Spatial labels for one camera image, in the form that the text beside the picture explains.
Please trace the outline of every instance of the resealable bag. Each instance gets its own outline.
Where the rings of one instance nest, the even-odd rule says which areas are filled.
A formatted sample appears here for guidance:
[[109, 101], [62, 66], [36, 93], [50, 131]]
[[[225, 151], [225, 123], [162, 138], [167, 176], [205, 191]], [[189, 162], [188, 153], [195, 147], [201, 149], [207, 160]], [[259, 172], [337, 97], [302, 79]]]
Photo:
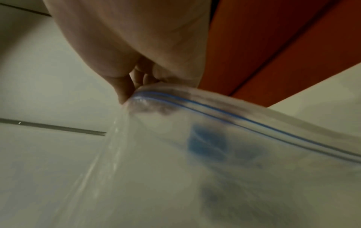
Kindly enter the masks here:
[[361, 227], [361, 140], [156, 84], [121, 108], [56, 228]]

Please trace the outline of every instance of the human hand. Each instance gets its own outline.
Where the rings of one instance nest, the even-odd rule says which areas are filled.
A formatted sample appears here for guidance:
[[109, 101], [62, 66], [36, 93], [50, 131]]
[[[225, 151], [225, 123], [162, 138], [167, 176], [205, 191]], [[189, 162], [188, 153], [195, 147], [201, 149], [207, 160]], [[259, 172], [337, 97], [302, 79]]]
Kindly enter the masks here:
[[141, 85], [197, 86], [210, 0], [44, 0], [85, 63], [123, 104]]

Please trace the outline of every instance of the ziplock bag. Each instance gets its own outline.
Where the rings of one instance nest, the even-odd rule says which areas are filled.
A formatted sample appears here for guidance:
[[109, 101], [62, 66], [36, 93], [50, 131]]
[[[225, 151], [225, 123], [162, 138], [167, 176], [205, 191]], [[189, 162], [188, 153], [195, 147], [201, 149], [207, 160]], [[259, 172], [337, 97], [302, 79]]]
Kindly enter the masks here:
[[157, 84], [122, 107], [52, 227], [361, 227], [360, 139]]

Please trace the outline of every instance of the white tile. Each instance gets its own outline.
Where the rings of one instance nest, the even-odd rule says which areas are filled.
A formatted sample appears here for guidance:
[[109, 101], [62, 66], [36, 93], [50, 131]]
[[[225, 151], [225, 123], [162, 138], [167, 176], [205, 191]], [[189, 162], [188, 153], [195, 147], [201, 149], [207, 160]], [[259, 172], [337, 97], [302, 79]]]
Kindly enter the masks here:
[[270, 108], [324, 128], [361, 136], [361, 63]]
[[49, 13], [42, 0], [0, 0], [0, 3], [8, 4], [11, 6], [17, 6], [25, 9], [31, 9], [46, 14]]
[[0, 20], [0, 118], [107, 131], [115, 92], [53, 19], [0, 6]]
[[50, 227], [104, 138], [0, 124], [0, 227]]

